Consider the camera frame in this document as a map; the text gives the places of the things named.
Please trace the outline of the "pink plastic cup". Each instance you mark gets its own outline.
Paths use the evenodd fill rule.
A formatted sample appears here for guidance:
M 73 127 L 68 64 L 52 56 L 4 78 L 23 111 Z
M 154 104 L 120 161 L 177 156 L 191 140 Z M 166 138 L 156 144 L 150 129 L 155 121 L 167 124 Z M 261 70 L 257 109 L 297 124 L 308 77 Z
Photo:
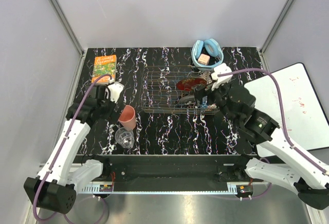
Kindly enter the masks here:
M 133 107 L 126 105 L 118 119 L 120 124 L 127 130 L 133 130 L 136 127 L 136 112 Z

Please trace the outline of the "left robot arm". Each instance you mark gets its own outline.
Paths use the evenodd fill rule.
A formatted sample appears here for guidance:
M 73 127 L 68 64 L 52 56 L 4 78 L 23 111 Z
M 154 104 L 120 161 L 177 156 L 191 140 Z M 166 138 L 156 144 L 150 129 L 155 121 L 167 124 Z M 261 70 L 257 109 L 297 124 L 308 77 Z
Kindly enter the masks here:
M 124 86 L 119 82 L 91 85 L 80 103 L 67 112 L 62 134 L 49 159 L 35 177 L 28 177 L 24 190 L 36 208 L 67 214 L 76 196 L 92 180 L 107 180 L 111 176 L 109 159 L 88 156 L 86 162 L 70 172 L 76 154 L 92 126 L 107 120 L 116 123 L 125 106 Z

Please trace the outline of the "brown floral patterned bowl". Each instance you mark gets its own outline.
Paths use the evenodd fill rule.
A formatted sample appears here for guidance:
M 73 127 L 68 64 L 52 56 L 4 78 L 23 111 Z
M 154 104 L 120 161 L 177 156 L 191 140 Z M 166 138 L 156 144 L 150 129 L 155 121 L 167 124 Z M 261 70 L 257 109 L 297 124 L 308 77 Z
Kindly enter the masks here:
M 211 72 L 210 71 L 204 71 L 200 77 L 204 79 L 208 84 L 212 82 L 211 78 Z

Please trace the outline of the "clear glass bowl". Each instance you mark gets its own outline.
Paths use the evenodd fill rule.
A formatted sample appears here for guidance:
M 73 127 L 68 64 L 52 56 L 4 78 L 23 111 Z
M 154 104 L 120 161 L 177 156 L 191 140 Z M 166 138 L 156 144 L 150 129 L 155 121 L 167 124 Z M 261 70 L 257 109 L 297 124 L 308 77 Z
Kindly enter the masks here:
M 181 105 L 181 106 L 194 105 L 195 103 L 196 100 L 194 95 L 183 96 L 177 101 L 177 105 Z

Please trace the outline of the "red floral plate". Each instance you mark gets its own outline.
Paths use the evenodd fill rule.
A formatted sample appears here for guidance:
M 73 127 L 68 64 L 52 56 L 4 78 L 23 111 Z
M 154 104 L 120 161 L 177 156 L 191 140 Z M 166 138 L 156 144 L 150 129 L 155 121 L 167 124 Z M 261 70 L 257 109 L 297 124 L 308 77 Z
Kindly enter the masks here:
M 176 87 L 181 91 L 191 91 L 194 86 L 199 84 L 207 85 L 207 81 L 202 78 L 185 78 L 183 80 L 180 80 L 176 84 Z

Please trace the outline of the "blue triangle patterned bowl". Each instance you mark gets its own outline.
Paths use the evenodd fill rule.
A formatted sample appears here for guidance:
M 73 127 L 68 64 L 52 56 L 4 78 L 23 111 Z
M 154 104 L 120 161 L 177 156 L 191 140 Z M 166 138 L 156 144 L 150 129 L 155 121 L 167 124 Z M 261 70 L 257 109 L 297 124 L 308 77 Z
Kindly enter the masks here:
M 200 107 L 203 108 L 203 109 L 214 109 L 214 108 L 216 108 L 216 105 L 214 105 L 214 104 L 208 104 L 207 102 L 203 102 L 200 105 Z

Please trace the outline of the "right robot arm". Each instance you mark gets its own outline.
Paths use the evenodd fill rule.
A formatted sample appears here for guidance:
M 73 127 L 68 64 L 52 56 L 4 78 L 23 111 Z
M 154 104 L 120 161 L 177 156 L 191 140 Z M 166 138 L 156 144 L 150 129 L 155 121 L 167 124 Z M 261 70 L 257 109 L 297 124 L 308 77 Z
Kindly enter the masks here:
M 294 142 L 271 116 L 256 109 L 256 98 L 248 89 L 230 84 L 216 89 L 197 85 L 193 92 L 198 103 L 204 97 L 212 101 L 219 108 L 216 117 L 231 120 L 247 141 L 271 151 L 290 167 L 266 164 L 245 155 L 243 163 L 233 168 L 237 180 L 265 180 L 292 191 L 314 209 L 328 207 L 328 165 Z

